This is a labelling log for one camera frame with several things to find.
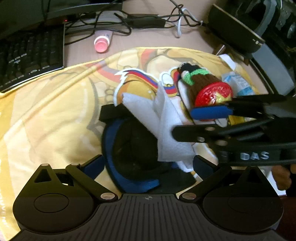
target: black keyboard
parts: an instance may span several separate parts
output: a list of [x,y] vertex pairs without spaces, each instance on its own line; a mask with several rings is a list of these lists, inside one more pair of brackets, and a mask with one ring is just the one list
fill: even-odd
[[64,25],[0,40],[0,92],[64,67]]

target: ribbed black plate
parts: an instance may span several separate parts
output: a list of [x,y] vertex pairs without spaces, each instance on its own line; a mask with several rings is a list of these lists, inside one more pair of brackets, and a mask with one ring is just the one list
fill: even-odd
[[203,216],[197,205],[178,201],[173,194],[124,194],[117,202],[101,204],[94,216],[75,230],[54,235],[23,230],[12,240],[284,241],[274,231],[239,235],[221,230]]

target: gray panel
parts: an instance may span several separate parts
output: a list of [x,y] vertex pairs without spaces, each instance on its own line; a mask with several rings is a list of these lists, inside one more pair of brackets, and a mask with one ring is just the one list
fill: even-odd
[[197,205],[178,201],[173,194],[124,194],[114,203],[101,204],[86,224],[71,232],[43,235],[22,231],[12,240],[284,241],[274,231],[239,235],[221,230],[203,216]]
[[293,80],[286,67],[266,44],[262,45],[252,55],[272,81],[279,94],[287,95],[294,89]]

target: pink cap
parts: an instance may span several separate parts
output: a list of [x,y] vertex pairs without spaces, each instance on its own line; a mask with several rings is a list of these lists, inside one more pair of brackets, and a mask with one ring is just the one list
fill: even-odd
[[108,41],[104,38],[99,38],[96,43],[94,44],[94,48],[97,52],[103,53],[108,48]]

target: human hand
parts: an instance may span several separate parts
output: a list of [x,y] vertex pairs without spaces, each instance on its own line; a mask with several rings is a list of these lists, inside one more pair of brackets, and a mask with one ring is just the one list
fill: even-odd
[[[291,173],[296,174],[296,164],[291,165],[290,170]],[[271,172],[279,190],[287,190],[291,186],[292,180],[290,179],[290,171],[287,168],[274,166]]]

